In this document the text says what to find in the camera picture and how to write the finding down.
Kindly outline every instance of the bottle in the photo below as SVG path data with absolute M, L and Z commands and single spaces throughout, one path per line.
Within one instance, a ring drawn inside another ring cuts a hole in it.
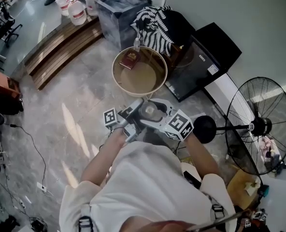
M 140 39 L 135 38 L 134 43 L 133 43 L 133 49 L 135 51 L 139 52 L 140 51 L 140 45 L 141 45 Z
M 56 3 L 58 4 L 61 14 L 68 16 L 68 6 L 69 6 L 70 0 L 56 0 Z
M 87 6 L 87 13 L 91 16 L 97 16 L 95 0 L 85 0 Z
M 82 25 L 87 18 L 83 4 L 78 0 L 70 0 L 68 12 L 71 22 L 76 26 Z

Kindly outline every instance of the electric fan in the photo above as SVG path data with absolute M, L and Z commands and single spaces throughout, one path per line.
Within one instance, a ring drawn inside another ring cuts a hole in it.
M 194 128 L 202 143 L 225 130 L 234 162 L 249 174 L 267 174 L 286 157 L 286 93 L 269 78 L 250 79 L 235 93 L 224 127 L 217 127 L 209 116 L 201 116 Z

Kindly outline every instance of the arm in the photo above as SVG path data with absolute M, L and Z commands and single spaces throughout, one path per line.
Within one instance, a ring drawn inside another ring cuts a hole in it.
M 195 134 L 191 133 L 186 137 L 184 142 L 201 178 L 206 174 L 219 175 L 219 169 L 216 161 L 206 150 L 203 144 L 201 144 L 197 139 Z
M 81 181 L 90 181 L 98 186 L 105 179 L 110 167 L 126 140 L 123 128 L 113 131 L 99 153 L 84 169 Z

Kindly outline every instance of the blue trash bin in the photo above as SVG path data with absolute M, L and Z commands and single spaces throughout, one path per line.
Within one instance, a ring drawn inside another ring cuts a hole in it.
M 119 51 L 133 46 L 136 31 L 130 26 L 150 0 L 97 0 L 96 7 L 104 37 Z

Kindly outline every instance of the electrical outlet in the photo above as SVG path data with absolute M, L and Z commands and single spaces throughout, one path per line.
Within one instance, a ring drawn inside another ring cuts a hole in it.
M 41 189 L 43 192 L 46 192 L 46 191 L 47 191 L 46 187 L 45 187 L 45 186 L 42 186 L 42 184 L 39 183 L 39 182 L 37 182 L 37 188 Z
M 24 209 L 26 209 L 26 206 L 24 205 L 24 202 L 20 199 L 19 200 L 19 203 L 21 204 L 21 206 L 24 208 Z

